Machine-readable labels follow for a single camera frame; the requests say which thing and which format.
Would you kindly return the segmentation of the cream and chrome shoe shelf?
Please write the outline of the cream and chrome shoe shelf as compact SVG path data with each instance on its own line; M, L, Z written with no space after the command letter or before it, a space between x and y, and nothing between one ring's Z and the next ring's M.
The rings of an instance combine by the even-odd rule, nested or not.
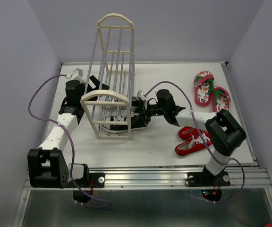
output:
M81 97L85 115L98 139L132 138L131 117L135 79L135 26L126 16L110 13L96 26L85 85L94 83L94 75L109 90L93 90ZM102 96L113 97L103 101ZM107 109L108 105L126 105L126 109Z

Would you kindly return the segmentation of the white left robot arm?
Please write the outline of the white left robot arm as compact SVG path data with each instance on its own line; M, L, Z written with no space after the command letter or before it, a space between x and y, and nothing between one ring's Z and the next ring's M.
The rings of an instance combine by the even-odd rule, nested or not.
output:
M95 187L103 188L104 173L91 173L86 164L68 164L64 148L71 133L79 125L84 110L80 104L86 90L81 76L74 76L65 84L66 96L54 126L44 142L27 155L30 185L34 188Z

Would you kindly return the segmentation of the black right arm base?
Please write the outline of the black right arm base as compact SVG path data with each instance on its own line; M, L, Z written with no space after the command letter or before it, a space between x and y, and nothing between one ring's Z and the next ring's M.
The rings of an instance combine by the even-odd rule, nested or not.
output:
M219 202L222 197L222 187L231 185L229 175L226 171L218 175L212 175L207 171L189 172L185 180L188 187L201 187L201 194L204 199L212 202Z

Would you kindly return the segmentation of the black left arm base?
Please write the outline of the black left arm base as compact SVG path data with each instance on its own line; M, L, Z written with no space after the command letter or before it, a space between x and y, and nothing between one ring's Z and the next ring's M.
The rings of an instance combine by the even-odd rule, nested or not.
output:
M86 175L81 179L74 179L74 180L80 188L89 188L89 190L85 192L93 196L94 188L104 187L105 173L102 173L102 172L89 173L89 175ZM79 190L74 190L72 195L73 195L73 199L78 202L88 203L91 200L90 197L84 195Z

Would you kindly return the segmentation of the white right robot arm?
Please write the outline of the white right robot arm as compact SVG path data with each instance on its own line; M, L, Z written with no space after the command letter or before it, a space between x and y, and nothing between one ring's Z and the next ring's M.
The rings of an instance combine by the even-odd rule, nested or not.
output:
M229 186L229 175L225 171L234 151L246 140L247 135L232 114L225 109L219 112L195 112L193 108L176 105L167 89L156 94L157 102L151 105L144 91L136 95L136 118L147 125L153 116L163 116L167 123L178 127L189 126L195 132L188 142L187 149L177 149L180 157L192 154L196 145L207 149L210 160L201 172L190 172L186 185L189 187L213 186L219 183Z

